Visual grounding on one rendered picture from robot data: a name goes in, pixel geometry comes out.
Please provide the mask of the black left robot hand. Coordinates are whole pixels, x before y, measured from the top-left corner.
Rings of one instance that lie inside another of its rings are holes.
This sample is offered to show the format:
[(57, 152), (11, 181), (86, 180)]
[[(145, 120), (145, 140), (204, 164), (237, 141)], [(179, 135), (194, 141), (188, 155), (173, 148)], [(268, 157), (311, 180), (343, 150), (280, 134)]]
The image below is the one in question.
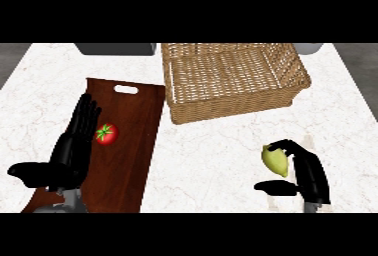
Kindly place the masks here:
[(73, 112), (67, 131), (57, 141), (48, 162), (23, 162), (10, 167), (8, 174), (21, 179), (29, 188), (49, 192), (77, 189), (88, 177), (92, 141), (103, 108), (83, 94)]

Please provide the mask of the yellow-green lemon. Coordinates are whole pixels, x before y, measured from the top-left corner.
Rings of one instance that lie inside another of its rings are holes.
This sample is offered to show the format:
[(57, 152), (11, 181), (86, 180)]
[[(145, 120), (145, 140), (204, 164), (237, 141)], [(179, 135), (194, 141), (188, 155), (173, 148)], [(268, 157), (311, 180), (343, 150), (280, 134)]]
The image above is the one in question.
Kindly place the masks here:
[(289, 157), (286, 155), (286, 152), (281, 148), (271, 151), (269, 150), (271, 145), (263, 146), (262, 151), (262, 160), (268, 167), (268, 169), (283, 177), (289, 176)]

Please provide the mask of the wicker basket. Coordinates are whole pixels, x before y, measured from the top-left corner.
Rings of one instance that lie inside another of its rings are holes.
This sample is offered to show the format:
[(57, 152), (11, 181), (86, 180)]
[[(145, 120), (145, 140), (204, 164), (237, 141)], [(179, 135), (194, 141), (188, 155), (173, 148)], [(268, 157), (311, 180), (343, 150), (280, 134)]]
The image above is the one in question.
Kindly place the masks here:
[(176, 124), (289, 107), (312, 85), (292, 43), (165, 43), (162, 54)]

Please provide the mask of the red tomato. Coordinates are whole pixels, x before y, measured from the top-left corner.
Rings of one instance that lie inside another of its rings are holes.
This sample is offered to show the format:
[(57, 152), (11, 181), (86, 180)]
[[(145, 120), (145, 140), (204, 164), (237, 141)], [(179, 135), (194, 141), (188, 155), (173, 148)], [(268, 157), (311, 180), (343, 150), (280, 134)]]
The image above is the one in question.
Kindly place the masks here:
[(111, 145), (119, 139), (119, 128), (114, 124), (106, 123), (100, 126), (97, 130), (97, 142), (108, 146)]

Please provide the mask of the brown wooden cutting board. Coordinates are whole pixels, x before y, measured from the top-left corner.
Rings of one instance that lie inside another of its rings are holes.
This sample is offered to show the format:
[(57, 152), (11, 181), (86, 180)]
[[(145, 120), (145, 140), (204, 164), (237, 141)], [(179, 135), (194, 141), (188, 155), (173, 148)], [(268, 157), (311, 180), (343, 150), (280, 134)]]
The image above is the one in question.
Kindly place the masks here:
[(141, 211), (156, 138), (166, 98), (163, 85), (88, 79), (92, 99), (103, 108), (100, 124), (113, 123), (119, 139), (92, 143), (92, 161), (82, 186), (94, 213)]

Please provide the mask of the dark grey appliance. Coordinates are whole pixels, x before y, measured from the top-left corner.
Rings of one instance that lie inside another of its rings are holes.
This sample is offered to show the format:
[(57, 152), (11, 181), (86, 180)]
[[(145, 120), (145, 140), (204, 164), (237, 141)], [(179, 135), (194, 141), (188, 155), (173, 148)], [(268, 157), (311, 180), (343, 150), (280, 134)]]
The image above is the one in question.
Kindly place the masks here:
[(153, 56), (156, 54), (156, 43), (77, 43), (85, 55), (110, 56)]

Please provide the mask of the pale grey round object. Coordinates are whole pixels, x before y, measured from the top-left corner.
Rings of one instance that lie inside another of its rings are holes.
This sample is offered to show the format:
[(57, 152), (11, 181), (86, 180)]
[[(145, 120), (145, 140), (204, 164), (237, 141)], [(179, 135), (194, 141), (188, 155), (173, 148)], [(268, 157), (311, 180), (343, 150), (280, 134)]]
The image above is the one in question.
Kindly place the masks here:
[(300, 55), (315, 54), (323, 46), (323, 43), (295, 43), (296, 51)]

